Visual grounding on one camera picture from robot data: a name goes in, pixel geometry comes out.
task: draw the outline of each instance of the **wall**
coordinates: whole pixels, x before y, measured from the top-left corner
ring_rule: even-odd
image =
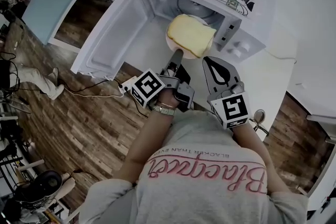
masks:
[[[276,18],[299,41],[288,91],[310,113],[335,116],[335,1],[277,0]]]

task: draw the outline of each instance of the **gray t-shirt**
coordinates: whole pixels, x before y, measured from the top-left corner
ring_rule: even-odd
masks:
[[[239,147],[213,115],[184,113],[147,161],[136,188],[110,179],[94,184],[80,224],[305,223],[307,197],[267,195],[255,152]]]

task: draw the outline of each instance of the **desk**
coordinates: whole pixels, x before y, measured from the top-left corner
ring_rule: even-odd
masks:
[[[55,38],[58,28],[76,0],[31,0],[22,20],[35,36],[47,45],[53,45],[79,52],[79,48]]]

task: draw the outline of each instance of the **wristwatch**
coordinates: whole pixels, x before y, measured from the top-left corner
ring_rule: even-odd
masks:
[[[167,109],[164,108],[162,106],[159,105],[155,105],[153,110],[160,112],[161,114],[164,115],[169,115],[169,116],[173,116],[175,114],[175,110],[174,109]]]

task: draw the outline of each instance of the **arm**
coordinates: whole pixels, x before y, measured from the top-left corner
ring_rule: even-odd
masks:
[[[267,189],[270,193],[291,192],[275,171],[272,159],[265,145],[250,124],[243,124],[233,128],[237,143],[244,148],[253,150],[262,158],[267,171]]]
[[[179,104],[171,90],[163,90],[159,95],[159,101],[174,108]],[[161,148],[172,121],[173,116],[152,111],[138,137],[132,143],[124,164],[113,178],[135,183],[146,161]]]

